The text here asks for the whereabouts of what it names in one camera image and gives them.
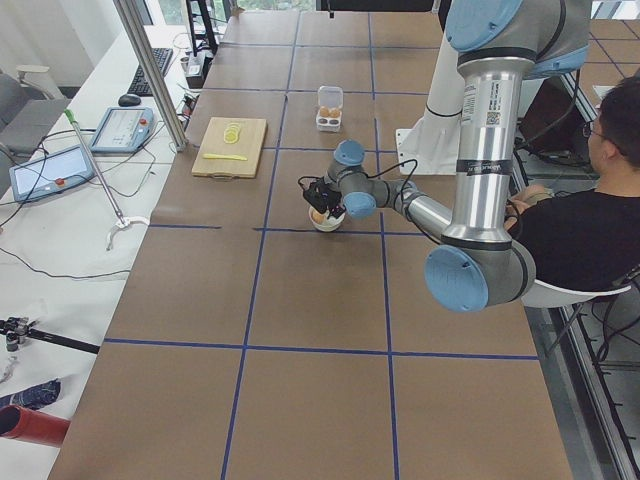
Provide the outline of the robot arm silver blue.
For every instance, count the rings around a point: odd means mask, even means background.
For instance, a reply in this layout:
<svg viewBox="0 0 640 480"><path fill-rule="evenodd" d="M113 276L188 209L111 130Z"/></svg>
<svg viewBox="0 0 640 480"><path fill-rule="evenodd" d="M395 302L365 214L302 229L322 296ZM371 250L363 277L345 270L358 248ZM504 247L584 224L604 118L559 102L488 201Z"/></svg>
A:
<svg viewBox="0 0 640 480"><path fill-rule="evenodd" d="M307 193L318 211L342 206L354 218L391 208L431 235L426 285L445 308L476 312L508 303L532 286L531 254L504 224L524 80L566 74L587 57L587 1L454 1L444 36L464 87L456 194L446 208L413 183L381 180L362 166L364 152L341 142L323 178Z"/></svg>

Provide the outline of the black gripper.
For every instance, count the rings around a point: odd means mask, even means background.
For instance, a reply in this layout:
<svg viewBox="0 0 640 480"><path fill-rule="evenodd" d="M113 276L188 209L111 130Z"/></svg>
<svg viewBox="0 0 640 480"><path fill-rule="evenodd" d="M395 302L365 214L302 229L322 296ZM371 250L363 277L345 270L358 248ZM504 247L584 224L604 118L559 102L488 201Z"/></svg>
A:
<svg viewBox="0 0 640 480"><path fill-rule="evenodd" d="M330 201L327 206L327 221L341 223L345 219L346 209L340 201Z"/></svg>

